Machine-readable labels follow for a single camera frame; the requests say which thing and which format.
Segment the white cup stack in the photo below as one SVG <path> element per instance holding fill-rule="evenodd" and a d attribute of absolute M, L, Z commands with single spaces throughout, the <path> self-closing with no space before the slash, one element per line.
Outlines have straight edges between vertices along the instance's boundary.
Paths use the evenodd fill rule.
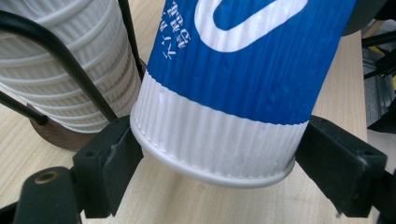
<path fill-rule="evenodd" d="M 0 10 L 52 31 L 116 115 L 130 113 L 141 83 L 115 0 L 6 0 Z M 108 124 L 60 64 L 26 38 L 0 33 L 0 86 L 74 132 L 98 133 Z"/>

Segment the blue printed design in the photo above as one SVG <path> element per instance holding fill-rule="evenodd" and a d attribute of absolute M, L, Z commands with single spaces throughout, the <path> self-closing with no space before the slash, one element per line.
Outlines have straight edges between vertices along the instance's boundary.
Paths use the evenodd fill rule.
<path fill-rule="evenodd" d="M 221 29 L 275 1 L 244 1 L 250 10 L 231 2 L 241 4 L 224 0 L 212 15 Z M 151 76 L 181 96 L 240 118 L 274 124 L 309 120 L 355 0 L 309 0 L 267 35 L 226 53 L 201 40 L 194 24 L 197 3 L 166 1 L 148 62 Z M 234 19 L 227 23 L 227 17 Z"/>

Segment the stacked paper cup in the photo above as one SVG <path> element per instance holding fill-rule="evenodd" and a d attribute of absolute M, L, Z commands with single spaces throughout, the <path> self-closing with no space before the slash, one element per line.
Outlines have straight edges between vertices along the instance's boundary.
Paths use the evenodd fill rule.
<path fill-rule="evenodd" d="M 285 178 L 355 0 L 167 0 L 131 113 L 139 143 L 185 175 Z"/>
<path fill-rule="evenodd" d="M 0 9 L 56 34 L 116 115 L 130 113 L 141 83 L 116 1 L 6 0 Z M 0 86 L 69 130 L 98 133 L 108 124 L 58 62 L 20 36 L 0 33 Z"/>

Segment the wood grain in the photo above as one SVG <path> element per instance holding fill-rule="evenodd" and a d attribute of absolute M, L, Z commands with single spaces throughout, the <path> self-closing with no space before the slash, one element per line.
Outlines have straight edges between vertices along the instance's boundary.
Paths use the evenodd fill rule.
<path fill-rule="evenodd" d="M 163 0 L 131 0 L 140 57 L 147 62 Z M 360 34 L 343 38 L 314 114 L 366 139 Z M 44 141 L 29 120 L 0 106 L 0 206 L 18 200 L 25 178 L 46 167 L 72 165 L 72 152 Z M 336 217 L 336 210 L 296 164 L 265 189 L 226 189 L 180 175 L 147 153 L 115 217 L 84 223 L 372 223 Z"/>

